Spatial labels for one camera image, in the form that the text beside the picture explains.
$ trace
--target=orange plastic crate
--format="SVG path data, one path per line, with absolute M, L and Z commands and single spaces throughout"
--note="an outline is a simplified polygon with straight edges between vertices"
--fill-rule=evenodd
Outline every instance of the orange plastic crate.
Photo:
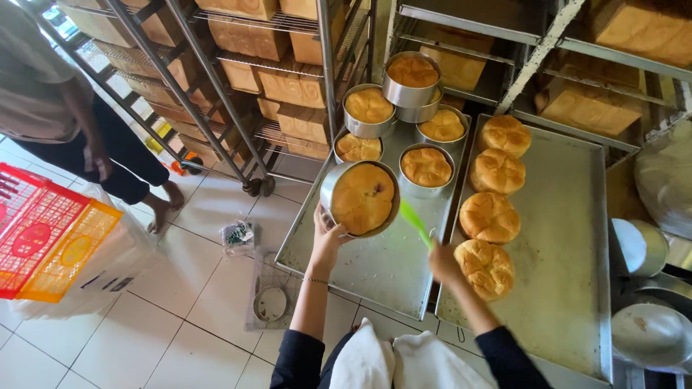
M 91 198 L 6 163 L 0 174 L 19 182 L 0 199 L 0 298 L 13 299 Z
M 59 302 L 121 217 L 121 211 L 92 199 L 17 298 Z

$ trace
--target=gray shirt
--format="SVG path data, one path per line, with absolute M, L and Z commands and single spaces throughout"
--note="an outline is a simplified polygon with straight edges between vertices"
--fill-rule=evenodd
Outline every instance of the gray shirt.
M 79 132 L 58 84 L 77 77 L 89 102 L 93 88 L 51 48 L 20 7 L 0 0 L 0 133 L 21 141 L 65 143 Z

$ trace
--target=bracelet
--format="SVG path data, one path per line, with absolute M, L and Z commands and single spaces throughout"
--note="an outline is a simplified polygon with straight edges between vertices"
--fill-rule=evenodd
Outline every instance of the bracelet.
M 318 284 L 329 285 L 329 283 L 327 281 L 318 280 L 317 278 L 303 277 L 301 281 L 310 281 L 310 282 L 317 282 Z

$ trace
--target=metal sheet pan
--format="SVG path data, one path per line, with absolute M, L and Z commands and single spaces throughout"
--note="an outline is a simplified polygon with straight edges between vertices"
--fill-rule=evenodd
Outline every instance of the metal sheet pan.
M 465 116 L 471 126 L 471 117 Z M 398 176 L 399 157 L 405 148 L 414 143 L 416 127 L 401 121 L 394 126 L 392 135 L 383 139 L 385 151 L 382 162 Z M 464 137 L 458 150 L 451 153 L 456 162 L 453 182 L 438 197 L 416 199 L 405 192 L 401 193 L 401 197 L 416 209 L 427 227 L 434 229 L 431 236 L 442 237 L 449 225 L 447 221 L 455 212 L 457 202 L 453 201 L 453 194 L 459 177 L 459 161 L 462 160 L 468 138 Z M 335 165 L 332 153 L 276 257 L 277 264 L 298 273 L 305 272 L 312 251 L 315 231 L 312 214 L 320 201 L 319 188 L 326 173 Z M 392 225 L 380 235 L 345 244 L 339 250 L 329 283 L 402 315 L 423 320 L 433 283 L 428 269 L 428 249 L 414 229 L 397 215 Z
M 489 118 L 478 117 L 475 134 Z M 504 245 L 516 268 L 514 287 L 490 307 L 528 353 L 612 383 L 603 148 L 527 128 L 533 141 L 521 158 L 526 184 L 509 197 L 522 228 L 517 238 Z M 469 167 L 479 153 L 471 148 Z M 459 206 L 474 194 L 467 176 L 468 172 Z M 455 222 L 451 242 L 464 240 Z M 469 328 L 444 286 L 435 314 Z

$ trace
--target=caster wheel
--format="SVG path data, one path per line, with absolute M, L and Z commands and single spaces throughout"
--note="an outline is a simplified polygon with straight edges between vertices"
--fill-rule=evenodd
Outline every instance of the caster wheel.
M 190 162 L 194 162 L 194 163 L 196 163 L 196 164 L 198 164 L 198 165 L 204 166 L 204 161 L 202 161 L 202 159 L 199 158 L 198 156 L 193 156 L 192 158 L 190 158 Z M 190 174 L 192 174 L 193 176 L 196 176 L 196 175 L 198 175 L 199 173 L 202 173 L 202 169 L 193 168 L 192 166 L 185 166 L 185 165 L 182 165 L 182 168 L 183 168 L 184 170 L 187 170 L 187 171 L 188 171 Z
M 262 196 L 269 197 L 269 195 L 274 193 L 274 188 L 276 188 L 274 177 L 266 177 L 262 180 Z
M 262 179 L 252 179 L 250 180 L 249 186 L 243 186 L 243 192 L 250 195 L 250 197 L 257 197 L 262 189 Z

